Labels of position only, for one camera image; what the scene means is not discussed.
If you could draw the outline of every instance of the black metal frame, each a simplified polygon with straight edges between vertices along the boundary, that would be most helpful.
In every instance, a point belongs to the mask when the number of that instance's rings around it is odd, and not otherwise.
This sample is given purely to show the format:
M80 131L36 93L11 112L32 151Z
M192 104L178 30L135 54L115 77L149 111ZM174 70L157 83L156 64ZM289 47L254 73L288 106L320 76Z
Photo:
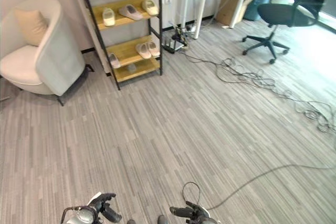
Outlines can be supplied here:
M103 41L102 36L100 34L100 30L99 30L99 28L97 26L97 21L96 21L96 18L94 16L94 14L93 14L93 10L92 10L92 6L90 4L90 0L84 0L84 2L85 2L87 8L90 11L90 15L91 15L91 18L93 20L93 24L94 24L94 28L95 28L94 30L96 32L99 44L100 44L102 50L104 51L104 54L106 56L106 59L107 59L107 62L109 64L109 66L110 66L112 75L113 75L114 80L116 82L117 88L118 88L118 90L120 90L120 85L119 85L119 82L117 81L117 78L115 76L116 74L114 73L114 69L113 69L112 64L111 64L111 62L109 60L109 54L108 54L108 52L106 50L104 41ZM162 50L162 1L161 0L159 0L159 15L157 16L157 18L159 19L159 26L160 26L159 33L157 31L155 31L155 29L151 26L151 20L150 20L150 18L148 19L148 30L149 30L149 35L152 32L160 40L160 56L157 59L160 61L160 75L162 75L163 74L163 68L162 68L162 53L163 53L163 50Z
M160 41L160 57L159 57L159 61L160 61L160 75L163 74L163 68L162 68L162 0L159 0L159 15L157 16L157 18L159 19L159 33L157 31L155 31L155 29L151 26L151 19L148 19L148 30L149 30L149 34L154 33L155 36L159 39Z

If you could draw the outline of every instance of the chair leg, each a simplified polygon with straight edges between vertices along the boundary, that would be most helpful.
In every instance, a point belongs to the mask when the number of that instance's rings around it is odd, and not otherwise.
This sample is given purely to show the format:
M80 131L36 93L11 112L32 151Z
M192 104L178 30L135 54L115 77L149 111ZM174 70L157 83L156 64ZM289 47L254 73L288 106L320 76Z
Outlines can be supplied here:
M265 41L262 41L262 42L259 42L258 44L255 44L254 46L251 46L251 47L247 48L246 51L250 51L252 49L255 49L257 47L262 47L264 45L265 45Z
M277 55L276 55L276 53L275 53L275 51L274 51L274 46L273 46L273 43L272 43L271 41L269 41L269 42L267 43L267 47L268 47L269 50L271 51L271 53L272 53L274 59L277 59Z
M245 38L249 38L249 39L253 39L259 42L263 42L264 40L266 40L265 38L261 38L261 37L256 37L256 36L249 36L247 35Z
M62 102L61 97L58 96L58 95L56 95L56 94L55 94L55 96L56 96L57 101L58 101L58 102L61 104L61 106L63 107L63 106L64 106L64 103Z
M91 72L94 72L94 69L90 64L85 64L85 67L88 68Z
M276 47L281 47L281 48L283 48L283 49L287 49L287 50L289 50L289 47L287 47L287 46L285 46L285 45L283 45L283 44L280 44L280 43L275 42L275 41L272 41L272 43L273 43L273 45L276 46Z

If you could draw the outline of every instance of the armrest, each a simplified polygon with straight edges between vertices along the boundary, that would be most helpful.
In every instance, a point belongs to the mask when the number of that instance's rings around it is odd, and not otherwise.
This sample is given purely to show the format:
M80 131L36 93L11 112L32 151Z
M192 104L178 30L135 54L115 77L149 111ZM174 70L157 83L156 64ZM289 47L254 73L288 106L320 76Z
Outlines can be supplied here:
M63 95L85 68L83 55L61 10L52 18L37 53L36 71L56 95Z
M293 13L292 13L292 24L291 26L294 25L294 20L295 20L295 16L296 16L296 13L299 11L298 10L298 7L299 6L302 6L304 7L307 11L309 11L315 18L314 22L312 24L310 24L309 26L312 26L312 25L315 25L319 19L319 12L314 12L313 10L311 10L310 8L306 8L305 5L314 5L314 6L322 6L323 3L317 3L317 2L300 2L300 1L297 1L293 4Z

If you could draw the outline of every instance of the white armchair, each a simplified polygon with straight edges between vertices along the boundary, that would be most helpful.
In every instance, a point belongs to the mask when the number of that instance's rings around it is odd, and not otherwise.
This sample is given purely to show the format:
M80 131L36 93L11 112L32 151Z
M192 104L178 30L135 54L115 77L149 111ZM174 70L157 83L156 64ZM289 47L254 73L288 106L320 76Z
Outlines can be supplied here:
M0 74L21 89L59 96L78 79L85 68L74 36L57 0L26 0L17 8L39 10L48 23L38 47L28 45L14 9L1 22Z

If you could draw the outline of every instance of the gray floor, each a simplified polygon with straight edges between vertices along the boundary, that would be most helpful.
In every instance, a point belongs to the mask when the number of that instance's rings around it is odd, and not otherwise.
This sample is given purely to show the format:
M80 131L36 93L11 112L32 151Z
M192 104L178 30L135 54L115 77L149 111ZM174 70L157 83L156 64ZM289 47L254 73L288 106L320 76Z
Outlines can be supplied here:
M246 71L265 71L296 97L336 104L335 34L318 26L282 27L278 41L292 47L269 65L258 48L263 22L235 29L211 25L189 54L220 61L235 57ZM0 223L58 223L65 207L85 204L97 191L117 193L112 207L141 224L159 214L184 223L169 206L183 207L181 189L194 181L200 204L221 202L249 179L280 165L332 166L333 139L267 90L224 84L214 67L180 54L164 57L164 75L129 81L117 91L93 54L96 70L64 97L18 91L1 79ZM220 73L223 78L235 80ZM187 190L195 201L197 190ZM287 168L246 186L213 217L224 223L336 223L336 171Z

